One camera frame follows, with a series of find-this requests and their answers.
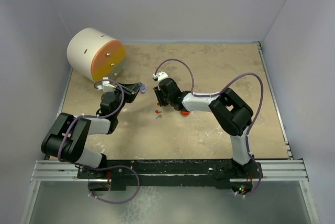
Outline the purple earbud charging case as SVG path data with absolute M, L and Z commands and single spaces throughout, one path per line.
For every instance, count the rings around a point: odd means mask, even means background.
M 141 87 L 140 87 L 140 93 L 144 94 L 146 92 L 146 89 L 147 89 L 147 85 L 146 84 L 142 84 Z

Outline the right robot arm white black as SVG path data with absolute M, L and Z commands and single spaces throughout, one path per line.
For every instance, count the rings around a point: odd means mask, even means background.
M 251 153 L 246 137 L 251 126 L 253 111 L 244 100 L 230 88 L 223 93 L 192 94 L 181 91 L 177 83 L 170 77 L 153 77 L 158 85 L 154 92 L 160 106 L 172 106 L 183 114 L 190 111 L 205 111 L 212 113 L 219 125 L 231 139 L 233 173 L 237 177 L 246 177 L 251 172 Z

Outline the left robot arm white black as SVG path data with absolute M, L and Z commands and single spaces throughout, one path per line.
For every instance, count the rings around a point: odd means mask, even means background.
M 96 178 L 104 177 L 108 171 L 106 156 L 85 147 L 87 136 L 113 133 L 122 108 L 135 100 L 142 86 L 141 82 L 113 86 L 103 81 L 98 86 L 104 93 L 96 114 L 59 114 L 41 144 L 42 153 L 60 161 L 88 166 Z

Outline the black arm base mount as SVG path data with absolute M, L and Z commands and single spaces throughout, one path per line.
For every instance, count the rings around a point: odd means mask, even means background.
M 254 159 L 240 165 L 233 159 L 107 160 L 98 168 L 77 164 L 78 178 L 106 180 L 112 191 L 128 186 L 214 187 L 242 193 L 252 191 L 263 178 Z

